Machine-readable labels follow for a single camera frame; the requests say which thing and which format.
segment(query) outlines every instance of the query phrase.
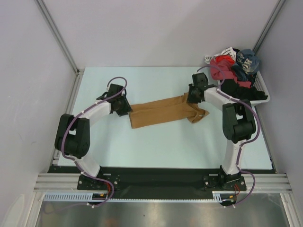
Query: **white laundry basket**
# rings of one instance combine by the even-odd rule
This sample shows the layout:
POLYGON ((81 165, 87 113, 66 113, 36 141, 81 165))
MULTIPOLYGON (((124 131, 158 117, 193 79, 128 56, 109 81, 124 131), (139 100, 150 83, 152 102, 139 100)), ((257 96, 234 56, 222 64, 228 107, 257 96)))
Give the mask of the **white laundry basket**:
POLYGON ((267 90, 267 87, 265 85, 265 82, 262 78, 262 75, 261 75, 260 71, 257 72, 256 80, 255 80, 255 83, 254 83, 253 87, 255 87, 258 91, 264 91, 265 95, 267 96, 267 99, 265 99, 265 100, 251 100, 250 103, 251 103, 252 106, 256 106, 260 103, 267 103, 270 100, 269 92, 267 90))

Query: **white cloth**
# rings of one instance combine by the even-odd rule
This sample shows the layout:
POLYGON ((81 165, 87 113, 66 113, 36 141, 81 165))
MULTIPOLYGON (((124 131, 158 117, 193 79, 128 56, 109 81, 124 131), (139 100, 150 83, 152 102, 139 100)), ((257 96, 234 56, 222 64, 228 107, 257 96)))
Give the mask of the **white cloth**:
POLYGON ((221 53, 215 54, 214 56, 208 56, 208 55, 205 56, 204 57, 204 62, 206 64, 209 64, 212 59, 214 59, 215 57, 220 56, 220 55, 229 55, 229 56, 232 57, 232 59, 234 61, 236 61, 237 53, 232 49, 232 47, 230 47, 230 48, 227 48, 227 49, 223 50, 221 53))

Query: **brown garment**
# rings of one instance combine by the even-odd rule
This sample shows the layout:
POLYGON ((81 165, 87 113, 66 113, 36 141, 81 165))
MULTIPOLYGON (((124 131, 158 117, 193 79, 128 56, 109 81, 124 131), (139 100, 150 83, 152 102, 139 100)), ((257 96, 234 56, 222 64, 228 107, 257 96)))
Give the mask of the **brown garment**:
POLYGON ((129 113, 132 129, 183 118, 196 123, 209 114, 208 111, 200 109, 198 104, 187 103, 187 96, 188 93, 184 93, 174 98, 132 105, 132 111, 129 113))

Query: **reflective metal surface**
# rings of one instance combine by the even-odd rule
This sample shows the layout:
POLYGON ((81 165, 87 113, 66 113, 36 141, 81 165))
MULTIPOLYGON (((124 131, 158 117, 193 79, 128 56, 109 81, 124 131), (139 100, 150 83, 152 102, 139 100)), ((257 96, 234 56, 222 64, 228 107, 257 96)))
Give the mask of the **reflective metal surface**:
POLYGON ((44 202, 36 227, 288 227, 279 194, 253 194, 235 209, 218 203, 109 202, 52 214, 70 202, 44 202))

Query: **pile of clothes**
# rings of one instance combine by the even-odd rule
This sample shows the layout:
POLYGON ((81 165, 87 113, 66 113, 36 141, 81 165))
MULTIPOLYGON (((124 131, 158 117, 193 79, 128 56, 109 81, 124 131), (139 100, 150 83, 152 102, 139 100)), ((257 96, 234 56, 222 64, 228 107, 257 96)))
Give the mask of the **pile of clothes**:
MULTIPOLYGON (((263 91, 253 87, 259 71, 260 59, 252 50, 240 51, 230 47, 214 56, 205 56, 205 63, 223 71, 225 81, 221 85, 221 90, 226 94, 250 101, 267 99, 263 91)), ((213 79, 223 80, 223 74, 218 69, 211 68, 210 72, 213 79)))

